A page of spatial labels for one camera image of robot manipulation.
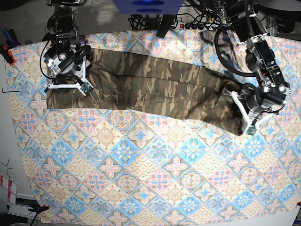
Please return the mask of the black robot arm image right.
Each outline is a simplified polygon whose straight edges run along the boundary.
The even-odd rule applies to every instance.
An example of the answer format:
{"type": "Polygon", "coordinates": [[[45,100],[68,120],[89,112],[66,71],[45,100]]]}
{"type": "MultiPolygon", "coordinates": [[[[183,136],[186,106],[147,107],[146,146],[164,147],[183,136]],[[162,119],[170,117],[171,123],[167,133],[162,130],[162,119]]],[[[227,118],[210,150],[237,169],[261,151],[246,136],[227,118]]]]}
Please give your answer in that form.
{"type": "Polygon", "coordinates": [[[259,86],[245,83],[240,91],[227,91],[242,114],[242,133],[255,135],[259,127],[286,105],[291,88],[284,80],[273,50],[264,39],[266,28],[253,9],[251,0],[214,0],[213,6],[222,27],[214,37],[216,54],[230,72],[241,77],[255,77],[259,86]],[[233,33],[239,44],[246,45],[246,66],[243,73],[229,65],[222,57],[218,39],[222,32],[233,33]]]}

